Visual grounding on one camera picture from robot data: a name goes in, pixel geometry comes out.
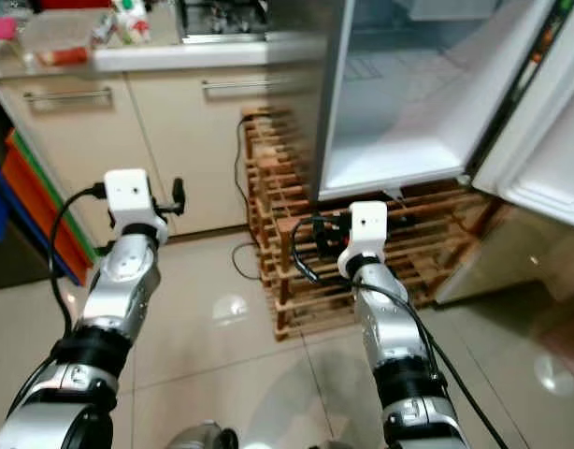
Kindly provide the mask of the red tray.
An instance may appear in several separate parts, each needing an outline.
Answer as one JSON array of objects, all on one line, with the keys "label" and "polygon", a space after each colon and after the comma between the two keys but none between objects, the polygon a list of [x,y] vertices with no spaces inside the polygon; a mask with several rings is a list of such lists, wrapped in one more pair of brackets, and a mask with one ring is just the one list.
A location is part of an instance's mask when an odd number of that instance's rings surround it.
[{"label": "red tray", "polygon": [[79,9],[113,9],[112,0],[34,0],[35,11],[79,11]]}]

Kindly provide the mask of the red food pack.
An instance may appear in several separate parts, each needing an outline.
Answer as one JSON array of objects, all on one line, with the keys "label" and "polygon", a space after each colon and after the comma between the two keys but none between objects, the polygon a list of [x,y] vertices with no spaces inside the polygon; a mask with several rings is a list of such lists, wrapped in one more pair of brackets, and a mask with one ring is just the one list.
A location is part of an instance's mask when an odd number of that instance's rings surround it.
[{"label": "red food pack", "polygon": [[90,63],[90,47],[66,47],[60,49],[43,49],[36,51],[36,59],[42,65],[83,65]]}]

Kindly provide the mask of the red green drink carton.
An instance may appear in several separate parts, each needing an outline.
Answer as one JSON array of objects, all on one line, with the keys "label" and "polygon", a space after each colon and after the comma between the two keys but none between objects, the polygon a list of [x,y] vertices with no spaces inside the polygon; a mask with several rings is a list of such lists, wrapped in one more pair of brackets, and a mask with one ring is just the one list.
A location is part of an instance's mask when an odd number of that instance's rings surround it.
[{"label": "red green drink carton", "polygon": [[141,46],[151,41],[149,9],[145,0],[111,0],[116,29],[126,46]]}]

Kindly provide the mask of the green board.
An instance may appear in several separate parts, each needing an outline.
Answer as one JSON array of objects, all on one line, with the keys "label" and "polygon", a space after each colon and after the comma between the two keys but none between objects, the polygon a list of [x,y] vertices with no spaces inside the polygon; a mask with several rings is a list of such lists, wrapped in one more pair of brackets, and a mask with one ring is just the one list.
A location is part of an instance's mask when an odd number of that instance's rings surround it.
[{"label": "green board", "polygon": [[[42,225],[43,235],[49,234],[53,215],[66,201],[66,195],[57,188],[52,176],[44,170],[34,151],[23,138],[21,132],[9,129],[5,143],[7,154],[5,176],[10,187],[18,194],[22,204],[38,225]],[[79,265],[89,266],[95,261],[93,240],[83,231],[72,209],[66,211],[60,225],[59,240],[55,244],[61,257],[73,257]]]}]

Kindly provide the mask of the white freezer compartment flap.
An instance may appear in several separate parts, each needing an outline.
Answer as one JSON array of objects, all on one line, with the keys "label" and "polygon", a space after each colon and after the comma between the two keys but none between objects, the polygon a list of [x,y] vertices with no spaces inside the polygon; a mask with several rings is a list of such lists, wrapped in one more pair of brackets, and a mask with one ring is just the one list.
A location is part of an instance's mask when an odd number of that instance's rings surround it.
[{"label": "white freezer compartment flap", "polygon": [[478,21],[492,17],[500,0],[395,0],[416,22]]}]

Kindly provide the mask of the white lined fridge door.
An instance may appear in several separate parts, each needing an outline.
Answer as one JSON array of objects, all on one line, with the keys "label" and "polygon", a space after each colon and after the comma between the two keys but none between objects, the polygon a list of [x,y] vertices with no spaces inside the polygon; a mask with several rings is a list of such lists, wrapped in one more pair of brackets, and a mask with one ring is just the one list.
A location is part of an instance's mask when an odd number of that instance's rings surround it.
[{"label": "white lined fridge door", "polygon": [[574,227],[574,8],[472,185]]}]

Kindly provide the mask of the grey small fridge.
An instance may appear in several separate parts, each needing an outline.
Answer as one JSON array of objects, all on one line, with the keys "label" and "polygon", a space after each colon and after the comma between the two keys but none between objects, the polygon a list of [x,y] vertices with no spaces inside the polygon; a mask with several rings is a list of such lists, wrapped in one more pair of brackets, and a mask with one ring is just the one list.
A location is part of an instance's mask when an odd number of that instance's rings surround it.
[{"label": "grey small fridge", "polygon": [[[298,124],[309,201],[467,174],[532,52],[572,8],[500,0],[487,19],[416,22],[395,0],[268,0],[268,98]],[[433,55],[410,80],[342,81],[351,52],[397,49]]]}]

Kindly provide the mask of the stainless steel stove top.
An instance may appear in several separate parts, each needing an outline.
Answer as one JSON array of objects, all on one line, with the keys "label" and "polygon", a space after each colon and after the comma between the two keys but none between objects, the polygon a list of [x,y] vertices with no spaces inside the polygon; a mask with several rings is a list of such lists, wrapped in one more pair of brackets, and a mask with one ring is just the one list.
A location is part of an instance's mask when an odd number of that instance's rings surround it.
[{"label": "stainless steel stove top", "polygon": [[261,0],[173,0],[181,43],[258,42],[268,31]]}]

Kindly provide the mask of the white kitchen countertop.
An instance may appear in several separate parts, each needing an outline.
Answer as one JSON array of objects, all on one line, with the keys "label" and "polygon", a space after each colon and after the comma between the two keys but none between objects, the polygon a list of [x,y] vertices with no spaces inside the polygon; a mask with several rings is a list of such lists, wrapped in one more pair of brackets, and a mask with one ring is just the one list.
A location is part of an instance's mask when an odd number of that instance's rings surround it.
[{"label": "white kitchen countertop", "polygon": [[96,48],[85,64],[41,65],[25,63],[8,42],[0,41],[0,79],[133,71],[184,71],[233,65],[268,65],[268,44],[238,42]]}]

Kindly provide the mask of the orange board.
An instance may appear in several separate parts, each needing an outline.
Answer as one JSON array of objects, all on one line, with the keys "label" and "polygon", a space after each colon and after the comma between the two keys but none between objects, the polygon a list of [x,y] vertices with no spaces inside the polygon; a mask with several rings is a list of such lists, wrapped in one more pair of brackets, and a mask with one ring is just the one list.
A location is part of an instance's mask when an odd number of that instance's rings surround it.
[{"label": "orange board", "polygon": [[[50,227],[66,197],[53,187],[52,180],[36,162],[18,129],[9,129],[4,142],[6,152],[1,165],[2,177],[36,229],[39,247],[45,249],[49,243]],[[69,274],[75,285],[81,285],[90,273],[94,262],[91,243],[72,212],[66,212],[53,245],[55,266]]]}]

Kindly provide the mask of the clear food container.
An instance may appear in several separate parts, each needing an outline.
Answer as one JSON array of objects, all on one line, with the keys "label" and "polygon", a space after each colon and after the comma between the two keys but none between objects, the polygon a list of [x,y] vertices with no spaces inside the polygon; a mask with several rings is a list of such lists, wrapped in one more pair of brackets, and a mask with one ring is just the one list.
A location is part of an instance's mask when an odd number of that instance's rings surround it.
[{"label": "clear food container", "polygon": [[105,13],[99,11],[43,11],[27,18],[17,34],[23,51],[65,51],[93,47],[96,26]]}]

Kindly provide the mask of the ribbed white fridge shelf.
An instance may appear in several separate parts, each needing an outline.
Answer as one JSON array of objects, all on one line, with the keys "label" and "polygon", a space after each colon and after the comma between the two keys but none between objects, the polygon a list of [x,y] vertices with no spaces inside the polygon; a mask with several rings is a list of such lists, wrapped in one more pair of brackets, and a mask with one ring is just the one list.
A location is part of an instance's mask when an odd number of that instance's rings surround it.
[{"label": "ribbed white fridge shelf", "polygon": [[410,80],[432,55],[427,49],[353,51],[344,60],[342,81]]}]

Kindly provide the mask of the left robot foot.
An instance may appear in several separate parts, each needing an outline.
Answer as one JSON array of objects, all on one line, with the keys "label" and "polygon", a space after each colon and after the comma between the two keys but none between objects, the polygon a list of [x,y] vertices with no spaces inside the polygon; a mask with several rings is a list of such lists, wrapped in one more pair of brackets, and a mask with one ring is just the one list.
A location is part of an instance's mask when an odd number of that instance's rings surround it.
[{"label": "left robot foot", "polygon": [[185,428],[167,449],[239,449],[239,439],[232,428],[206,420]]}]

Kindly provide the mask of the wooden slatted rack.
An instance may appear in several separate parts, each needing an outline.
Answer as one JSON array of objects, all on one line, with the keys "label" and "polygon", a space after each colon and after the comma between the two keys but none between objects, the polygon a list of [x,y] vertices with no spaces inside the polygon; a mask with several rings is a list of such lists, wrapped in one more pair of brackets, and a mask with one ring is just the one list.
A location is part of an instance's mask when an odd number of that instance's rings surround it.
[{"label": "wooden slatted rack", "polygon": [[[346,213],[346,201],[313,204],[293,150],[298,124],[286,109],[244,108],[238,125],[246,177],[248,228],[256,244],[260,282],[278,340],[354,324],[350,288],[336,258],[314,252],[312,215]],[[360,194],[388,205],[386,265],[416,308],[433,307],[439,288],[479,247],[505,202],[453,180],[408,185],[401,193]]]}]

